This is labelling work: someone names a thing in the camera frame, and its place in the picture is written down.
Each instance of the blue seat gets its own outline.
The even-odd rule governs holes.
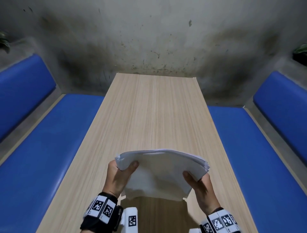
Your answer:
[[[0,141],[18,125],[56,84],[38,55],[0,73]]]
[[[254,103],[307,165],[307,91],[275,71]]]
[[[102,101],[65,95],[0,166],[0,232],[36,232]]]
[[[307,196],[243,108],[208,107],[259,233],[307,229]]]

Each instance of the wooden table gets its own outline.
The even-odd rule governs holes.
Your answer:
[[[108,162],[125,151],[158,148],[204,157],[221,205],[244,232],[257,232],[196,78],[118,73],[37,233],[79,232]],[[181,202],[141,197],[121,204],[138,208],[140,233],[188,233],[205,218],[193,191]]]

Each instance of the hand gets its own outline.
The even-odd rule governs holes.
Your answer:
[[[126,170],[121,171],[117,168],[115,160],[109,162],[107,178],[102,192],[106,192],[119,198],[124,187],[127,185],[130,176],[138,168],[138,165],[138,161],[134,161]]]
[[[210,176],[207,173],[199,181],[195,181],[189,172],[184,171],[185,181],[194,189],[196,199],[201,210],[208,216],[216,208],[221,207],[215,196]]]

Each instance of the gray wall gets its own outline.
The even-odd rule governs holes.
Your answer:
[[[307,40],[306,0],[3,0],[0,29],[32,36],[65,93],[116,72],[198,77],[209,104],[243,105]]]

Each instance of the stack of paper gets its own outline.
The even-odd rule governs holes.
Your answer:
[[[146,196],[181,201],[192,189],[183,171],[199,180],[210,168],[199,156],[167,149],[124,152],[115,160],[120,170],[135,160],[140,163],[122,193],[128,199]]]

